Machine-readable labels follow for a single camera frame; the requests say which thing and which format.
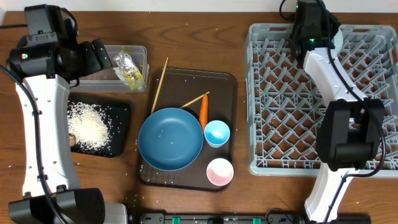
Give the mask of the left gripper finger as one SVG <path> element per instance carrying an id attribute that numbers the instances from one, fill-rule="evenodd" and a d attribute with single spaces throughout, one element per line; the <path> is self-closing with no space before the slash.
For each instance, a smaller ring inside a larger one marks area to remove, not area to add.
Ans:
<path id="1" fill-rule="evenodd" d="M 98 60 L 98 54 L 91 42 L 81 43 L 83 48 L 83 62 L 84 62 L 84 72 L 85 76 L 96 73 L 102 69 L 100 61 Z"/>
<path id="2" fill-rule="evenodd" d="M 106 51 L 106 48 L 101 39 L 96 39 L 92 41 L 93 47 L 95 49 L 95 54 L 97 56 L 98 62 L 102 69 L 111 68 L 113 65 L 111 59 Z"/>

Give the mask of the yellow snack wrapper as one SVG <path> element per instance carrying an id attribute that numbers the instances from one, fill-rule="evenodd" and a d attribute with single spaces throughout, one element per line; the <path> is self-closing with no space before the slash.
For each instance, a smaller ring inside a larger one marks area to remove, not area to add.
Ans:
<path id="1" fill-rule="evenodd" d="M 139 68 L 134 63 L 132 57 L 126 49 L 122 49 L 113 60 L 116 62 L 117 67 L 127 72 L 130 77 L 130 85 L 128 86 L 131 90 L 141 90 L 143 76 L 139 71 Z"/>

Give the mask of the light blue bowl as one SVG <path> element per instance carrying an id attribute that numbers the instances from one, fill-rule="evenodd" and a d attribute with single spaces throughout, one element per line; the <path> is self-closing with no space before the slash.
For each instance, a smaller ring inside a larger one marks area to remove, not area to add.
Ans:
<path id="1" fill-rule="evenodd" d="M 335 50 L 339 52 L 343 46 L 344 38 L 343 38 L 343 33 L 339 29 L 336 35 L 334 36 L 333 40 L 333 45 L 335 46 Z"/>

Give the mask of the pile of white rice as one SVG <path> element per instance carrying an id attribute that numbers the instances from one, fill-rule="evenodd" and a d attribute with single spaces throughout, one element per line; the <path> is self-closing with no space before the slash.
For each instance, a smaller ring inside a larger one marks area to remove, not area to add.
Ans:
<path id="1" fill-rule="evenodd" d="M 71 150 L 92 155 L 110 154 L 115 135 L 113 121 L 110 106 L 69 101 L 68 132 L 76 137 L 76 145 Z"/>

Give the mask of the brown walnut-like food piece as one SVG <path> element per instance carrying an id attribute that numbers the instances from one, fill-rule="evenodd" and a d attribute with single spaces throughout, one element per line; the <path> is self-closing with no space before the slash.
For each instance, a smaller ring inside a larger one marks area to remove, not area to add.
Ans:
<path id="1" fill-rule="evenodd" d="M 69 140 L 70 140 L 70 147 L 73 147 L 76 145 L 76 137 L 74 135 L 70 134 Z"/>

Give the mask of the dark blue plate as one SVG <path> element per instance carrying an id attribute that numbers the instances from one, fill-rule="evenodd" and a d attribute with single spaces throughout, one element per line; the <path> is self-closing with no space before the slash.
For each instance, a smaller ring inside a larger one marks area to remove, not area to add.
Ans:
<path id="1" fill-rule="evenodd" d="M 199 156 L 203 130 L 188 111 L 164 108 L 143 122 L 137 141 L 141 156 L 149 165 L 175 171 L 189 166 Z"/>

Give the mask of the white napkin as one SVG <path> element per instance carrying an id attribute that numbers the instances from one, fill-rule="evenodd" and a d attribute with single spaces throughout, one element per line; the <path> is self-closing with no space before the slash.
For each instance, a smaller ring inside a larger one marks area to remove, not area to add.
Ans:
<path id="1" fill-rule="evenodd" d="M 113 68 L 116 76 L 127 86 L 130 85 L 130 77 L 128 76 L 127 72 L 119 67 Z"/>

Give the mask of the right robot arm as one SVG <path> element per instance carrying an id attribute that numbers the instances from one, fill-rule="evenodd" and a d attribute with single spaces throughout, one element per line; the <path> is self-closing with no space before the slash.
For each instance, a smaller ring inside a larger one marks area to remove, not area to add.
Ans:
<path id="1" fill-rule="evenodd" d="M 308 219 L 330 223 L 354 177 L 374 159 L 382 136 L 384 105 L 369 99 L 353 83 L 338 60 L 343 34 L 321 19 L 296 19 L 289 46 L 305 73 L 315 82 L 326 113 L 317 133 L 320 171 L 305 201 Z"/>

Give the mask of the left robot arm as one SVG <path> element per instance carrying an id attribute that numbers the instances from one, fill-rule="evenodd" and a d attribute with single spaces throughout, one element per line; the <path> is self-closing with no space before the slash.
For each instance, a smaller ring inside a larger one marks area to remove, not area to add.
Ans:
<path id="1" fill-rule="evenodd" d="M 12 221 L 127 223 L 125 205 L 81 188 L 68 140 L 70 82 L 110 66 L 100 40 L 34 40 L 11 50 L 4 72 L 16 83 L 26 145 L 23 198 L 9 203 Z"/>

